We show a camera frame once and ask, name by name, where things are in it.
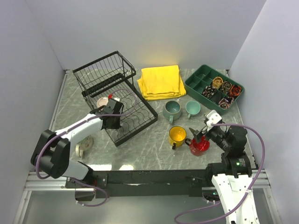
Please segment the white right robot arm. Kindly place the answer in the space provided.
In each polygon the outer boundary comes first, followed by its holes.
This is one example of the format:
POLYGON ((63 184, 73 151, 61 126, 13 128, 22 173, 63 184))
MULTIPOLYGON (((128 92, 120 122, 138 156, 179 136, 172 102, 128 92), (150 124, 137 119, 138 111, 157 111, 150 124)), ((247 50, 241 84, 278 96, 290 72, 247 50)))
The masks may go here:
POLYGON ((221 126, 206 126, 200 131, 191 129, 196 141, 205 137, 223 150, 220 163, 207 165, 205 181, 216 188, 228 224, 258 224, 260 220, 252 191, 258 176, 253 175, 244 151, 247 129, 243 125, 230 124, 224 132, 221 126))

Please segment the red mug black handle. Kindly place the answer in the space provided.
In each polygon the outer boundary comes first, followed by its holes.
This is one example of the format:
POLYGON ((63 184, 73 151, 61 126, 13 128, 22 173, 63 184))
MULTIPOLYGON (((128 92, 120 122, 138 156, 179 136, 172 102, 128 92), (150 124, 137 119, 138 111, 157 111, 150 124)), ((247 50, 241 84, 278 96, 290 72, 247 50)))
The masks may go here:
POLYGON ((205 136, 201 137, 199 143, 194 138, 186 138, 185 144, 189 146, 191 153, 195 156, 201 156, 210 147, 210 142, 206 140, 205 136))

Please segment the yellow mug black handle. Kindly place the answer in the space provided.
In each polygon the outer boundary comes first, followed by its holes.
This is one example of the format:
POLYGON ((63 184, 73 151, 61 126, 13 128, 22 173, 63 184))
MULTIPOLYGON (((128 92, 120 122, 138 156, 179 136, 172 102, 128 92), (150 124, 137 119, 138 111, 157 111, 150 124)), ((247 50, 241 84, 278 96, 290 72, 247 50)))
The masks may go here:
POLYGON ((169 144, 172 150, 181 146, 186 138, 186 130, 181 126, 174 126, 169 130, 169 144))

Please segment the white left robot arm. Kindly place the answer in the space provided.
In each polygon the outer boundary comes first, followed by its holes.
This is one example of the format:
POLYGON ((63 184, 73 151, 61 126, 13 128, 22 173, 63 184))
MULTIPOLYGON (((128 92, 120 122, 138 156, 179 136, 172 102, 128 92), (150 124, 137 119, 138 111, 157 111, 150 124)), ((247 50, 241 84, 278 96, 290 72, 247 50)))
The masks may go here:
POLYGON ((39 179, 69 177, 82 187, 91 186, 95 180, 93 169, 82 162, 70 160, 70 152, 87 136, 105 129, 119 129, 124 104, 115 99, 89 112, 74 124, 57 130, 43 131, 31 156, 39 179))

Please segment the grey-green ceramic mug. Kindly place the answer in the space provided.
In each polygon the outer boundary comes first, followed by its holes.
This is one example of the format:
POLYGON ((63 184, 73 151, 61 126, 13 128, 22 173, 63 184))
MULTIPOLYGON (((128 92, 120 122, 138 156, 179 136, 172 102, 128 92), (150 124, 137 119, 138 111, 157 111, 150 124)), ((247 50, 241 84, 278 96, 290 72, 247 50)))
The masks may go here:
POLYGON ((176 101, 168 101, 163 108, 163 116, 172 125, 181 115, 181 105, 176 101))

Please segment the pink iridescent mug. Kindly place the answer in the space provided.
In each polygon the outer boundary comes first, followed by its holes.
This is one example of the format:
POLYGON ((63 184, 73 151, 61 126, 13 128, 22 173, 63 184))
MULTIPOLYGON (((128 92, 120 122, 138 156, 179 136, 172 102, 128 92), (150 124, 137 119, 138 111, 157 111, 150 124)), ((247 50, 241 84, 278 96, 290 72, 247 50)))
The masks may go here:
POLYGON ((102 106, 106 106, 109 102, 109 98, 108 97, 101 97, 97 100, 96 106, 97 108, 100 108, 102 106))

